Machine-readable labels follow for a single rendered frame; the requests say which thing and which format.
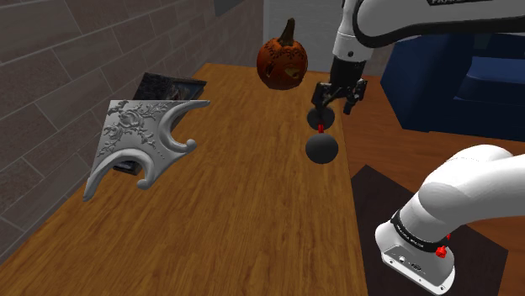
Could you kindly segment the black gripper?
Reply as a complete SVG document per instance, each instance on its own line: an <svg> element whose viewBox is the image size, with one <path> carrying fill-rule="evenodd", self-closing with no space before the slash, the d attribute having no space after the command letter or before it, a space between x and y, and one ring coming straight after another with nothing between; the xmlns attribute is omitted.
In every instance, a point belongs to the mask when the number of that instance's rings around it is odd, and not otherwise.
<svg viewBox="0 0 525 296"><path fill-rule="evenodd" d="M343 112L349 115L358 101L362 101L368 84L361 78L366 61L345 61L334 56L330 70L329 82L316 84L311 102L315 109L321 111L337 98L340 89L347 91Z"/></svg>

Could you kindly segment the carved orange pumpkin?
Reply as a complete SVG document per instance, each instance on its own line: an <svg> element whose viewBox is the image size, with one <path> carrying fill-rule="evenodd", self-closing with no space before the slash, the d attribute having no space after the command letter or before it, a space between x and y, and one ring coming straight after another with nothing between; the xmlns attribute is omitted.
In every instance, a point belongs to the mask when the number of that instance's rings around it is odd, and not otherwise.
<svg viewBox="0 0 525 296"><path fill-rule="evenodd" d="M270 89L298 87L307 72L308 56L303 45L294 39L295 20L289 18L278 38L267 41L257 54L257 74Z"/></svg>

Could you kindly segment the dark picture book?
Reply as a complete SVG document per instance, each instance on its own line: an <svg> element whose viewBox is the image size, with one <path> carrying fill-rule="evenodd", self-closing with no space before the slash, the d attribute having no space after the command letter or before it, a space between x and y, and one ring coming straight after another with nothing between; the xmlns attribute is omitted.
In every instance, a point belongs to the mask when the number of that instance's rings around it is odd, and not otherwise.
<svg viewBox="0 0 525 296"><path fill-rule="evenodd" d="M132 100L177 100L198 101L204 92L206 81L193 78L167 77L161 74L145 72ZM178 125L187 112L179 114L172 122L171 131ZM113 167L119 172L138 175L141 164L135 161L122 161Z"/></svg>

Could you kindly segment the grey ornate floral bracket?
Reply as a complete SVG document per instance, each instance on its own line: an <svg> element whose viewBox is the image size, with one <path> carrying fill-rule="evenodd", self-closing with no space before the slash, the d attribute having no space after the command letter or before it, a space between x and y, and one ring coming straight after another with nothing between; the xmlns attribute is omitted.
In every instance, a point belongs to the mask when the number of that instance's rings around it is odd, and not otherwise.
<svg viewBox="0 0 525 296"><path fill-rule="evenodd" d="M106 173L123 161L140 164L144 177L137 187L149 189L174 162L197 147L192 139L184 143L173 139L172 123L209 105L208 100L112 100L83 200L92 199Z"/></svg>

